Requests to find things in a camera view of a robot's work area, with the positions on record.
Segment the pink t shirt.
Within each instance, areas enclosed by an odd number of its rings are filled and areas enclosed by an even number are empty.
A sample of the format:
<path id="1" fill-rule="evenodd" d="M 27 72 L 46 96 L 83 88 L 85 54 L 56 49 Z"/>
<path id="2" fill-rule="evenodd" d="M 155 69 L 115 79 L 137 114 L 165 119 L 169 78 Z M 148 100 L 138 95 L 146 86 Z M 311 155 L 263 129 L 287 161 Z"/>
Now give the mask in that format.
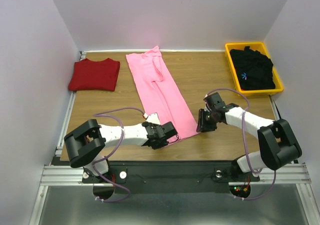
<path id="1" fill-rule="evenodd" d="M 144 111 L 157 113 L 161 124 L 172 122 L 179 140 L 197 135 L 197 122 L 170 74 L 158 46 L 126 55 Z"/>

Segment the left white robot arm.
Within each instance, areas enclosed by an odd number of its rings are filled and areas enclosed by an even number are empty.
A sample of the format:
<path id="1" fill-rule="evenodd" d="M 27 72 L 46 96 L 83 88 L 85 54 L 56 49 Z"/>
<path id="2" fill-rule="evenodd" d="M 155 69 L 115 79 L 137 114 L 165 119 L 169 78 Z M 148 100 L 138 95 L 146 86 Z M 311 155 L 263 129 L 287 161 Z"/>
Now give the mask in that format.
<path id="1" fill-rule="evenodd" d="M 96 119 L 69 132 L 64 137 L 69 165 L 71 168 L 84 167 L 100 182 L 111 178 L 108 159 L 121 145 L 136 145 L 161 149 L 169 144 L 169 139 L 177 137 L 172 122 L 156 124 L 149 121 L 131 126 L 108 126 Z"/>

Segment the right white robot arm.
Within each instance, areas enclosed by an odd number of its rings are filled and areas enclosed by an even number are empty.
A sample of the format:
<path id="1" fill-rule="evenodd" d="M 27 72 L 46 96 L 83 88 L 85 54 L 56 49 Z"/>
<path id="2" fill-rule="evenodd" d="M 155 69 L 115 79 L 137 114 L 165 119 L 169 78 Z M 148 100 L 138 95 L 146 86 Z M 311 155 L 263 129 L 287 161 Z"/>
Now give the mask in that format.
<path id="1" fill-rule="evenodd" d="M 218 123 L 242 131 L 245 154 L 233 160 L 230 167 L 230 176 L 235 180 L 242 180 L 248 174 L 258 175 L 264 168 L 277 171 L 302 156 L 299 142 L 285 119 L 263 118 L 234 103 L 219 108 L 199 109 L 198 133 L 215 131 Z M 257 139 L 259 151 L 249 153 L 246 133 Z"/>

